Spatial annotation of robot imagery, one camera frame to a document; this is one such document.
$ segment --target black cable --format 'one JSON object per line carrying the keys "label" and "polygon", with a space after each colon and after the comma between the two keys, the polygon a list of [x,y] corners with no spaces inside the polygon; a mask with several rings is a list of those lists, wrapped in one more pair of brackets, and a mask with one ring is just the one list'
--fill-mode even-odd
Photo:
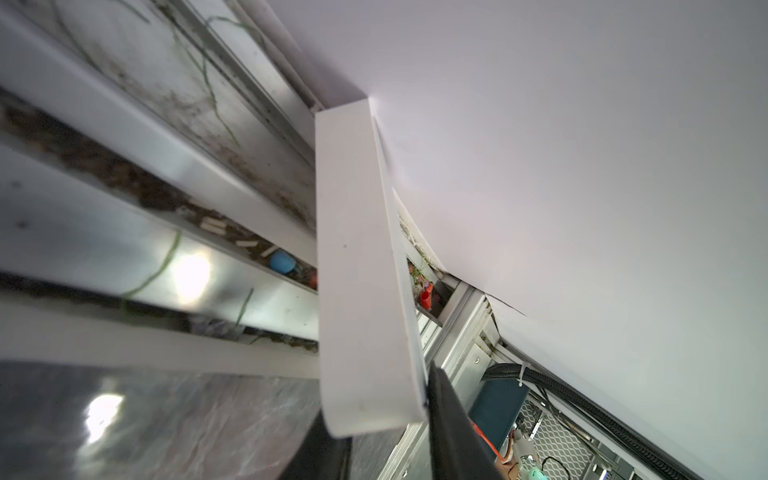
{"label": "black cable", "polygon": [[541,473],[546,473],[544,471],[544,465],[547,465],[547,460],[549,460],[549,459],[555,460],[557,463],[559,463],[560,466],[563,468],[563,470],[565,470],[565,474],[568,475],[568,480],[571,480],[571,473],[565,467],[563,462],[561,462],[560,460],[557,460],[555,457],[547,457],[547,458],[544,459],[544,461],[541,463]]}
{"label": "black cable", "polygon": [[[521,365],[517,363],[501,363],[485,370],[482,379],[517,379],[520,376],[520,370]],[[662,478],[669,480],[700,480],[698,475],[680,465],[655,445],[642,439],[623,423],[606,413],[600,406],[594,404],[570,386],[533,369],[525,369],[522,379],[549,390],[559,399],[563,400],[565,405],[574,408],[577,412],[583,412],[609,438],[624,447],[632,455],[642,459],[649,468],[658,473]]]}

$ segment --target white block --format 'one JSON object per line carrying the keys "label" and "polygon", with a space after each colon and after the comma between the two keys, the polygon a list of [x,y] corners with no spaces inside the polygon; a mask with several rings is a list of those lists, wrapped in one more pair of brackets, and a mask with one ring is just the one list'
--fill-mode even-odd
{"label": "white block", "polygon": [[317,114],[315,165],[326,426],[341,438],[424,421],[406,255],[368,100]]}

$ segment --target white panel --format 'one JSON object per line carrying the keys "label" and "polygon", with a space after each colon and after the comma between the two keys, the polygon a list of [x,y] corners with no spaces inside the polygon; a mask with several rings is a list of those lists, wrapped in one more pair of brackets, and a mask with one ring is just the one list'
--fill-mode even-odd
{"label": "white panel", "polygon": [[425,419],[424,360],[368,100],[316,118],[320,396],[332,435]]}
{"label": "white panel", "polygon": [[702,477],[763,476],[768,2],[271,4],[320,94],[376,99],[432,249],[526,315],[495,308],[507,339]]}

